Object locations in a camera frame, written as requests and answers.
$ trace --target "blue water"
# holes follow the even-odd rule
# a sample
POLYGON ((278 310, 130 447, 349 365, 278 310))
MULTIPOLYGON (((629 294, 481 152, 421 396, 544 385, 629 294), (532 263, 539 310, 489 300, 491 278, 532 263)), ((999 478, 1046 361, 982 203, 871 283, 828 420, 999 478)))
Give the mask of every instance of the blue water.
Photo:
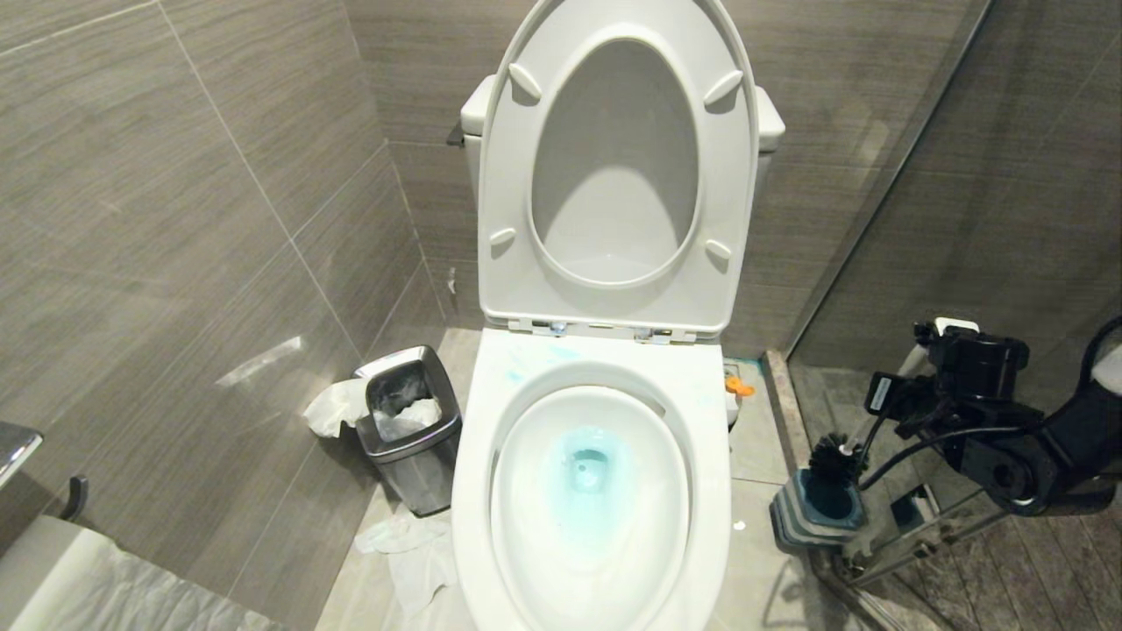
POLYGON ((562 541, 595 561, 625 534, 634 502, 635 464, 614 432, 582 426, 551 446, 545 459, 549 503, 562 541))

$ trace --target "toilet bowl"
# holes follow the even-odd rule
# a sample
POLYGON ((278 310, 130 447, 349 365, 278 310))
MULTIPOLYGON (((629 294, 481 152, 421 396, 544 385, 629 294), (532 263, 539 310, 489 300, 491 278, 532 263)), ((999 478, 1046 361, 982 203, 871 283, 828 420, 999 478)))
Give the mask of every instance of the toilet bowl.
POLYGON ((542 0, 461 121, 490 324, 452 491, 476 625, 700 631, 730 528, 717 337, 782 121, 716 0, 542 0))

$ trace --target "wall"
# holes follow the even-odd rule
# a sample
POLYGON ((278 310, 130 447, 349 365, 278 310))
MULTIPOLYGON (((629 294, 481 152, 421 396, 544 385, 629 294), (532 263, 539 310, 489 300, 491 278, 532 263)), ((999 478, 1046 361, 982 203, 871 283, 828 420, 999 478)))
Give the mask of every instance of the wall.
POLYGON ((894 369, 912 321, 954 314, 1029 344, 1030 402, 1070 393, 1122 309, 1120 10, 997 2, 798 360, 894 369))
POLYGON ((311 628, 375 478, 300 412, 444 323, 338 0, 0 0, 0 418, 83 521, 311 628))
MULTIPOLYGON (((882 170, 934 103, 984 2, 726 0, 788 135, 752 219, 732 355, 785 347, 882 170)), ((450 321, 479 327, 476 214, 444 138, 494 73, 530 0, 346 0, 402 184, 450 321), (443 289, 456 268, 457 293, 443 289)))

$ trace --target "toilet tank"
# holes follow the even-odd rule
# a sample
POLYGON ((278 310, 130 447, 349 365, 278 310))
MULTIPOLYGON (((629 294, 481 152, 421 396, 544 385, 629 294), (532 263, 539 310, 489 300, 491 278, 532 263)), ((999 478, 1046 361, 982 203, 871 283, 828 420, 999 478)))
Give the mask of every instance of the toilet tank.
MULTIPOLYGON (((476 91, 460 108, 460 127, 463 128, 463 148, 468 158, 468 173, 471 176, 471 193, 479 204, 479 152, 482 148, 484 121, 487 119, 487 104, 490 101, 495 75, 488 75, 479 82, 476 91)), ((763 88, 756 85, 756 112, 760 129, 760 159, 756 163, 755 199, 763 194, 767 181, 767 170, 771 167, 772 154, 779 149, 780 140, 787 127, 780 118, 775 104, 763 88)))

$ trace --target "trash can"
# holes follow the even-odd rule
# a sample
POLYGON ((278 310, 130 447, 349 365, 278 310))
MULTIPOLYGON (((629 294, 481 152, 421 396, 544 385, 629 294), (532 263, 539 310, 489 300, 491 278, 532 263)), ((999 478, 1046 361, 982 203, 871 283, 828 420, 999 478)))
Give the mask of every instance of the trash can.
POLYGON ((360 371, 370 377, 366 388, 370 415, 356 423, 362 449, 413 514, 443 511, 452 503, 452 473, 463 421, 436 351, 417 346, 360 371), (407 410, 419 401, 422 404, 413 409, 422 409, 429 399, 439 405, 439 418, 419 427, 415 418, 406 418, 407 410))

